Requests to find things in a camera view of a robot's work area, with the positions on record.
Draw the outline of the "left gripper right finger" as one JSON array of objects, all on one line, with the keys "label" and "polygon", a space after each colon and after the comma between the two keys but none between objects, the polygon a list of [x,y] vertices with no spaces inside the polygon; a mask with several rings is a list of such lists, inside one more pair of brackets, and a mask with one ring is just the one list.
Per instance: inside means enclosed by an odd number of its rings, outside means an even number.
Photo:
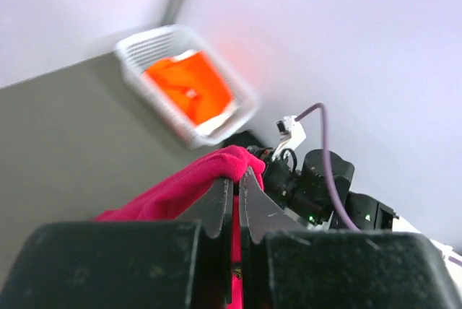
[{"label": "left gripper right finger", "polygon": [[245,308],[459,308],[440,252],[410,232],[310,231],[239,183]]}]

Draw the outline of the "pink red t shirt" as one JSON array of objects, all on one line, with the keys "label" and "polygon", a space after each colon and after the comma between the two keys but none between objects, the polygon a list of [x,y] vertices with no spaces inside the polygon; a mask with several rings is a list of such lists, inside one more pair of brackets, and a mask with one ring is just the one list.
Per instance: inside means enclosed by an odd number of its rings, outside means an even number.
[{"label": "pink red t shirt", "polygon": [[265,164],[230,146],[183,170],[116,210],[97,231],[100,307],[242,308],[239,196],[233,186]]}]

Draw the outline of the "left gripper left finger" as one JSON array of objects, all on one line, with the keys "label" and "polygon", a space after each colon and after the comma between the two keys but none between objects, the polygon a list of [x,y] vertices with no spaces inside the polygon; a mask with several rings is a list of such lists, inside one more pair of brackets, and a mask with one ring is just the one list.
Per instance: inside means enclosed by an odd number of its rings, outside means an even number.
[{"label": "left gripper left finger", "polygon": [[233,184],[217,179],[173,220],[60,222],[26,240],[3,308],[225,308]]}]

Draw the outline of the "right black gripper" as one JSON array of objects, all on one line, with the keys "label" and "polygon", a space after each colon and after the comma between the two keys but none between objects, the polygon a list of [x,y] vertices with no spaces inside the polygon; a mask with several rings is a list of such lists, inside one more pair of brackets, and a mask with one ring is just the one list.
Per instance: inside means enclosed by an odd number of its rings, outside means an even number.
[{"label": "right black gripper", "polygon": [[308,152],[299,170],[292,149],[283,149],[276,157],[270,147],[249,146],[248,151],[265,163],[264,192],[280,208],[293,211],[311,225],[345,225],[331,200],[322,149]]}]

